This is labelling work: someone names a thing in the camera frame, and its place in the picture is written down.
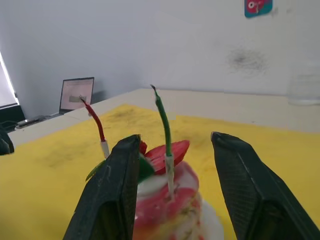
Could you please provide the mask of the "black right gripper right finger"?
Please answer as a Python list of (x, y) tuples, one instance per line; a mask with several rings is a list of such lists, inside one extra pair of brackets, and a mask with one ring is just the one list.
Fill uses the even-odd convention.
[(214, 161), (225, 205), (239, 240), (318, 240), (320, 230), (253, 147), (212, 132)]

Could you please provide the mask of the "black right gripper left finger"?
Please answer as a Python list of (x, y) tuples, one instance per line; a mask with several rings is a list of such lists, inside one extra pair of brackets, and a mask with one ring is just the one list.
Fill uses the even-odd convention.
[(141, 138), (121, 139), (86, 183), (65, 240), (131, 240), (135, 221)]

